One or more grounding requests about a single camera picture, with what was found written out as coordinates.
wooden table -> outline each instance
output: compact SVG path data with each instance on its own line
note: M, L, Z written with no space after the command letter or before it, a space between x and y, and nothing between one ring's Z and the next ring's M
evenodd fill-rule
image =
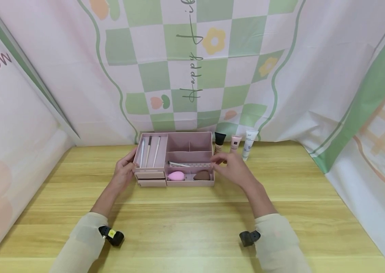
M48 272L131 148L74 147L64 154L1 243L0 273ZM302 146L255 143L247 164L289 219L313 272L385 273L385 258ZM90 272L262 272L255 248L239 244L238 234L254 229L247 199L221 177L215 187L132 182L109 221L126 240L121 248L105 244Z

pink makeup organizer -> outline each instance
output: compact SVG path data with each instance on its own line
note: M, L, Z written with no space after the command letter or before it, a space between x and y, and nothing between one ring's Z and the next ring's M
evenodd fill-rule
M152 136L152 143L149 150L149 160L146 164L150 136ZM156 155L158 137L161 137L161 142ZM135 176L141 187L203 187L214 185L215 174L212 167L209 166L210 158L213 155L212 132L143 133L133 160L137 164L141 161L143 140L145 140L143 166L135 169ZM192 167L171 166L168 165L168 161ZM210 173L210 180L193 179L196 173L205 170ZM167 178L170 173L175 171L185 173L185 181L170 181Z

fabric backdrop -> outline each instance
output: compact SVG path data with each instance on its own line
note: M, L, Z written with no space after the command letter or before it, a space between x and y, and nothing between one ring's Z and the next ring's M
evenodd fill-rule
M384 0L13 0L0 18L80 144L177 130L297 140L385 255L358 195L374 176L385 187L385 110L370 119L385 101Z
M71 146L0 42L0 241Z

beige sleeve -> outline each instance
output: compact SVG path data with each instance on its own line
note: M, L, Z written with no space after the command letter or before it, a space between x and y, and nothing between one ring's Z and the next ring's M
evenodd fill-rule
M98 213L89 212L83 216L57 256L50 273L88 272L105 243L99 227L107 224L107 218Z
M310 273L299 248L299 239L288 220L280 214L255 219L261 238L255 242L256 257L266 273Z

person's left hand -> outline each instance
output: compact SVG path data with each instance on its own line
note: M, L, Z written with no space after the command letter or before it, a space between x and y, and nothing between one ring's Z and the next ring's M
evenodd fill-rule
M133 178L133 170L137 167L133 163L136 151L137 147L133 148L129 154L117 162L110 184L119 187L121 190L124 190L129 185Z

